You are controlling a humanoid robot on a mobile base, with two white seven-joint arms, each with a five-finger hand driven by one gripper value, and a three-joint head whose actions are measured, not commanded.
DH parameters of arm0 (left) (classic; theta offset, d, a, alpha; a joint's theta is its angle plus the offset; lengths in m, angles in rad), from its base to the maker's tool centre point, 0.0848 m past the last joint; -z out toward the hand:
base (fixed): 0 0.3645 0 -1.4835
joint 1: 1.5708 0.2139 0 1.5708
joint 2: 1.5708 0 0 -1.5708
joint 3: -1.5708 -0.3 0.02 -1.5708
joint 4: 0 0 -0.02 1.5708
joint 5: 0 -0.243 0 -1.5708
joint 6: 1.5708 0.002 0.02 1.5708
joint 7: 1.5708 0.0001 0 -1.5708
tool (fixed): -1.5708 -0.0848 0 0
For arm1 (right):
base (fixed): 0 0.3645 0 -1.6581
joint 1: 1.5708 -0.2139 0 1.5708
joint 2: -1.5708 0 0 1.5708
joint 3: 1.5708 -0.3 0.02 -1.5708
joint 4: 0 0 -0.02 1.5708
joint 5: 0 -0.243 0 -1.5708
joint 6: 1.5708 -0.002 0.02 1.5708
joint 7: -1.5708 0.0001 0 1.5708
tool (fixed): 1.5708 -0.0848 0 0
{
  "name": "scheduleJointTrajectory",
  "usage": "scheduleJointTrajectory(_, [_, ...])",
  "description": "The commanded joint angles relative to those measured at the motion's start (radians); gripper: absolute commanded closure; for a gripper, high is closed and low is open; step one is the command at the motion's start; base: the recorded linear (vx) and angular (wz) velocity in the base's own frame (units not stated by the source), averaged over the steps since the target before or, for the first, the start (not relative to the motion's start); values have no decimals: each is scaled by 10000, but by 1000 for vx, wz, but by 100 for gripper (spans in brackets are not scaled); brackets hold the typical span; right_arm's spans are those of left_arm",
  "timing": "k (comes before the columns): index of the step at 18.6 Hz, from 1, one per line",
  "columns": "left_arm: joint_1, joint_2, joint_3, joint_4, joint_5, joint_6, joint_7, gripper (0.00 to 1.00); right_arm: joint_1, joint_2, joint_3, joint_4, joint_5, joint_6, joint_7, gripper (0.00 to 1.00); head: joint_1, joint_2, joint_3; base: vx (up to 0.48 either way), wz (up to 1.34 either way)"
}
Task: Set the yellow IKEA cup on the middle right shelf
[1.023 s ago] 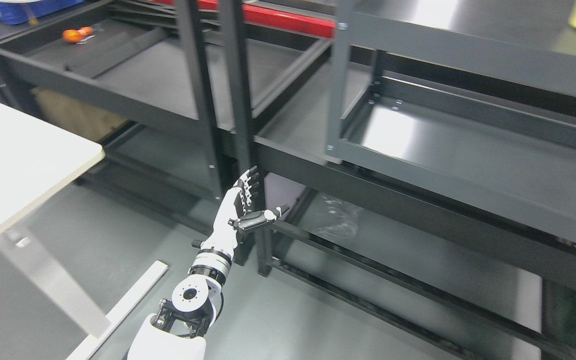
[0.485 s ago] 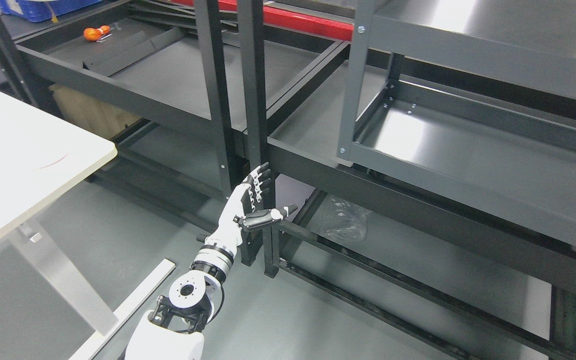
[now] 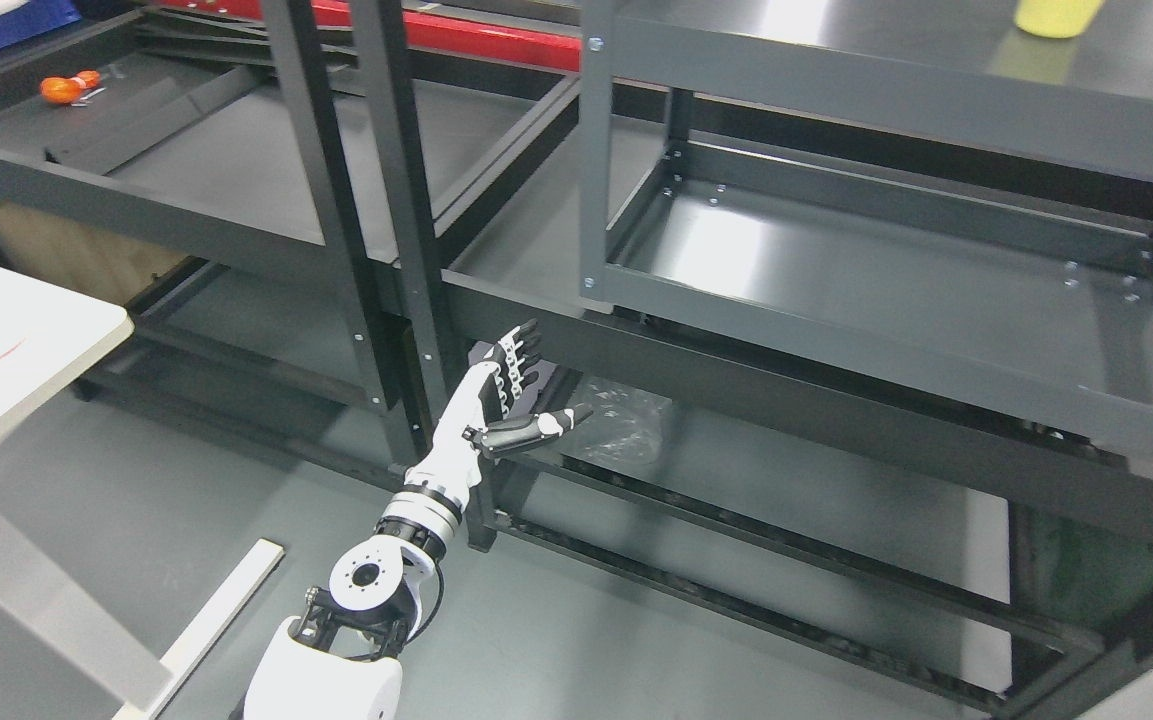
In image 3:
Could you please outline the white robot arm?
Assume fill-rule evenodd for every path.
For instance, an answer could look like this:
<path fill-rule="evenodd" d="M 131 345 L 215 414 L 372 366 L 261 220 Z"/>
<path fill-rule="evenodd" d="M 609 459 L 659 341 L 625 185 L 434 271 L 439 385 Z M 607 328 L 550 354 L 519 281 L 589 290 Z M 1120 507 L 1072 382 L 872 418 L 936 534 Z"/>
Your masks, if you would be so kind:
<path fill-rule="evenodd" d="M 326 587 L 307 588 L 303 612 L 276 627 L 233 719 L 394 719 L 398 657 L 442 606 L 425 609 L 420 585 L 443 578 L 468 497 L 465 487 L 404 483 Z"/>

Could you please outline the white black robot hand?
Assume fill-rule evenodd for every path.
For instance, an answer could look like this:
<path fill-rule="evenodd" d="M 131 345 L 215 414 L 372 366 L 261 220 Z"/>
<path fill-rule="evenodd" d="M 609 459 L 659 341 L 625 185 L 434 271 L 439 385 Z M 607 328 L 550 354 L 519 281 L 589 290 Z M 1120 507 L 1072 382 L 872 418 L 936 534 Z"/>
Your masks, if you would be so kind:
<path fill-rule="evenodd" d="M 484 462 L 544 445 L 593 415 L 590 404 L 508 418 L 538 381 L 538 318 L 508 329 L 465 373 L 436 423 L 434 447 L 404 474 L 402 492 L 439 493 L 464 509 Z"/>

